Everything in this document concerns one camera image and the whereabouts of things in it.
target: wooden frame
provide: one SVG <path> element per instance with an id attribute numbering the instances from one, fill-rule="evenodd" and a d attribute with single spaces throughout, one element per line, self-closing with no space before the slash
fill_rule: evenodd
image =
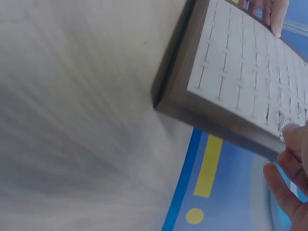
<path id="1" fill-rule="evenodd" d="M 247 13 L 235 3 L 226 1 Z M 285 149 L 276 136 L 186 90 L 208 5 L 209 0 L 187 1 L 152 88 L 154 107 L 276 161 L 278 154 Z M 269 29 L 261 20 L 250 16 Z"/>

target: gray floor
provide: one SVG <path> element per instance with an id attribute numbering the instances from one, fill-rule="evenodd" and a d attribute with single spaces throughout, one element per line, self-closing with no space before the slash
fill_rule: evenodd
<path id="1" fill-rule="evenodd" d="M 0 230 L 157 231 L 192 127 L 150 88 L 184 0 L 0 0 Z"/>

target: yellow dot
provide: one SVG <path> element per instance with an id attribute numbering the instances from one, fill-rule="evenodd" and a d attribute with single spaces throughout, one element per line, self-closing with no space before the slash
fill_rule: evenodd
<path id="1" fill-rule="evenodd" d="M 192 208 L 186 213 L 186 220 L 192 225 L 199 224 L 204 218 L 204 214 L 199 208 Z"/>

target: finger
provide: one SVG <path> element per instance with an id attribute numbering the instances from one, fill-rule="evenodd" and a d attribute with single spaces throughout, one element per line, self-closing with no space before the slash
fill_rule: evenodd
<path id="1" fill-rule="evenodd" d="M 238 4 L 246 9 L 246 5 L 247 5 L 247 0 L 239 0 Z"/>
<path id="2" fill-rule="evenodd" d="M 288 146 L 286 146 L 285 150 L 291 153 L 297 159 L 297 161 L 302 164 L 302 154 L 300 152 L 294 152 Z"/>
<path id="3" fill-rule="evenodd" d="M 282 129 L 285 144 L 294 152 L 302 151 L 303 143 L 308 138 L 308 129 L 297 124 L 287 124 Z"/>
<path id="4" fill-rule="evenodd" d="M 262 21 L 266 24 L 266 25 L 270 25 L 270 12 L 266 11 L 263 9 L 262 11 Z"/>
<path id="5" fill-rule="evenodd" d="M 289 0 L 273 1 L 272 13 L 270 16 L 270 28 L 273 34 L 280 38 L 283 26 L 283 20 L 287 13 Z"/>
<path id="6" fill-rule="evenodd" d="M 258 10 L 258 7 L 254 4 L 252 4 L 251 2 L 249 2 L 249 6 L 248 6 L 248 12 L 250 12 L 251 14 L 253 15 L 256 15 L 257 14 L 257 10 Z"/>
<path id="7" fill-rule="evenodd" d="M 290 191 L 282 179 L 278 169 L 272 163 L 263 168 L 266 183 L 274 194 L 280 208 L 288 215 L 292 222 L 302 218 L 303 203 Z"/>
<path id="8" fill-rule="evenodd" d="M 277 161 L 287 177 L 304 195 L 308 195 L 308 177 L 301 163 L 289 151 L 282 152 Z"/>

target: white slotted panel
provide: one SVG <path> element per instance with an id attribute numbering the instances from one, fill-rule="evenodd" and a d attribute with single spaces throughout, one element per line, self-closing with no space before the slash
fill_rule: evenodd
<path id="1" fill-rule="evenodd" d="M 279 136 L 308 119 L 308 65 L 258 21 L 210 0 L 187 91 Z"/>

